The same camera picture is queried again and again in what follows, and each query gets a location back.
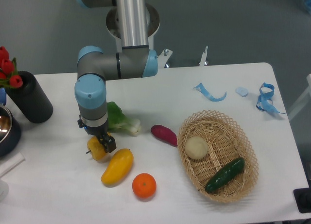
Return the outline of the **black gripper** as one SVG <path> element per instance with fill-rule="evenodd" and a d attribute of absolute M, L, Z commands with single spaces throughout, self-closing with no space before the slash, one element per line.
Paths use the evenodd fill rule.
<path fill-rule="evenodd" d="M 88 120 L 82 115 L 78 119 L 79 128 L 83 128 L 89 135 L 96 136 L 98 142 L 103 146 L 106 153 L 116 149 L 115 139 L 108 132 L 108 117 L 105 114 L 98 120 Z"/>

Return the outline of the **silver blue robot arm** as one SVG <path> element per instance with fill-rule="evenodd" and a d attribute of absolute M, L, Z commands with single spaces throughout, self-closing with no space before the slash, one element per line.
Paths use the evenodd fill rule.
<path fill-rule="evenodd" d="M 158 71 L 157 53 L 150 49 L 147 33 L 145 0 L 77 0 L 86 8 L 115 6 L 121 51 L 104 54 L 96 46 L 85 46 L 78 54 L 75 99 L 80 115 L 78 125 L 97 138 L 107 153 L 116 149 L 108 135 L 106 82 L 109 80 L 155 76 Z"/>

